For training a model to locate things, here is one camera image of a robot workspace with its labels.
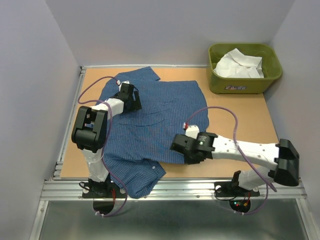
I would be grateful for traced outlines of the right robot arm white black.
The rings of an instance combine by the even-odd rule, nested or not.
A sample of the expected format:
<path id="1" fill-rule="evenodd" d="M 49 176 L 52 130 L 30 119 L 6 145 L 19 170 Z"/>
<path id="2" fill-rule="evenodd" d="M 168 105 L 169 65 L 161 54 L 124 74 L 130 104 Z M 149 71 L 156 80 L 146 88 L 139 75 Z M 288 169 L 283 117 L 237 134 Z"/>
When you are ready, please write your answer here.
<path id="1" fill-rule="evenodd" d="M 187 165 L 205 159 L 246 162 L 251 169 L 236 171 L 227 187 L 235 195 L 272 183 L 299 185 L 300 155 L 288 139 L 282 138 L 278 143 L 234 142 L 215 133 L 199 132 L 193 136 L 176 134 L 170 148 L 182 154 Z"/>

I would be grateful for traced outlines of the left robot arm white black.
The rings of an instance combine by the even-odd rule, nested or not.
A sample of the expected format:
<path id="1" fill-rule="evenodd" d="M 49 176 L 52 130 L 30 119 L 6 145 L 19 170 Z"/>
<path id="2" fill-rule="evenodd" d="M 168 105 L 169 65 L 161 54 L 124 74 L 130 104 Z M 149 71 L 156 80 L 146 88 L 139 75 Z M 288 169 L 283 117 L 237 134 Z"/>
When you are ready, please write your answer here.
<path id="1" fill-rule="evenodd" d="M 118 92 L 110 98 L 98 100 L 95 106 L 78 109 L 71 140 L 84 155 L 89 170 L 89 182 L 100 197 L 111 193 L 106 181 L 109 172 L 103 163 L 103 148 L 111 131 L 113 117 L 142 109 L 138 89 L 128 81 L 120 82 Z"/>

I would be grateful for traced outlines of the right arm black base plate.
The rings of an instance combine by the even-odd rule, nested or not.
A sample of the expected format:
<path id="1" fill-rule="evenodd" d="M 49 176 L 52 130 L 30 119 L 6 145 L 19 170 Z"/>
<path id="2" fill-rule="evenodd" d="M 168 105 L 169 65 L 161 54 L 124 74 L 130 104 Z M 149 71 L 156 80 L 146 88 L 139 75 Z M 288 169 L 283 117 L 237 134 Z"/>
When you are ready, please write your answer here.
<path id="1" fill-rule="evenodd" d="M 251 197 L 259 197 L 260 191 L 233 189 L 230 181 L 214 183 L 214 197 L 228 202 L 230 208 L 241 214 L 248 214 L 251 208 Z"/>

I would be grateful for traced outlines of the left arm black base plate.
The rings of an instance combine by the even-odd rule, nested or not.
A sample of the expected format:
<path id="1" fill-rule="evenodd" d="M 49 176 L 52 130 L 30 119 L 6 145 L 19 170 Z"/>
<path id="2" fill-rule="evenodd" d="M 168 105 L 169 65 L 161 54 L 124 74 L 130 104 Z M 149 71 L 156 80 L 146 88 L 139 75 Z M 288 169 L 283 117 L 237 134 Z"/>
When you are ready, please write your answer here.
<path id="1" fill-rule="evenodd" d="M 96 216 L 102 218 L 115 217 L 120 213 L 128 200 L 128 194 L 114 182 L 79 182 L 82 199 L 93 200 L 92 208 Z"/>

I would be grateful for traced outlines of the blue plaid long sleeve shirt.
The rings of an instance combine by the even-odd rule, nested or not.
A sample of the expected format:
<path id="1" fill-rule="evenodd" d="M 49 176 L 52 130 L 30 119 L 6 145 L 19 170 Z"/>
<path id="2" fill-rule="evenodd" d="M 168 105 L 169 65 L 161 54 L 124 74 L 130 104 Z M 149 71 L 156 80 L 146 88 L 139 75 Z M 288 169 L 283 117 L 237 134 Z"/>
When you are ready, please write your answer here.
<path id="1" fill-rule="evenodd" d="M 112 117 L 104 162 L 111 179 L 138 199 L 165 175 L 162 163 L 184 163 L 170 146 L 175 135 L 184 133 L 185 121 L 207 130 L 207 102 L 196 81 L 161 81 L 150 67 L 121 72 L 116 79 L 138 89 L 141 109 Z"/>

